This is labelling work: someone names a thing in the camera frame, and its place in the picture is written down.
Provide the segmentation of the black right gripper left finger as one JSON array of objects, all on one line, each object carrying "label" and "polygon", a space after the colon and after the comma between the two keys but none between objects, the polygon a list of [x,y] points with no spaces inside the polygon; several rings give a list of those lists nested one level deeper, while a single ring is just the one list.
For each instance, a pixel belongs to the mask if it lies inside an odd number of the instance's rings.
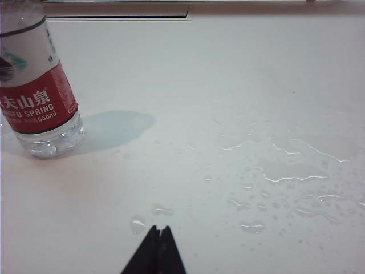
[{"label": "black right gripper left finger", "polygon": [[157,273],[159,236],[160,230],[153,225],[121,273]]}]

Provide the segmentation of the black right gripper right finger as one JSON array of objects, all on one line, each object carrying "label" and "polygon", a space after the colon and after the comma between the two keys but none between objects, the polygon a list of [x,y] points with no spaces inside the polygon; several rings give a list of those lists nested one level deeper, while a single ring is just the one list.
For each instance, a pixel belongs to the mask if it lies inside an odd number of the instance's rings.
[{"label": "black right gripper right finger", "polygon": [[170,226],[166,226],[162,229],[159,236],[157,249],[157,273],[186,273]]}]

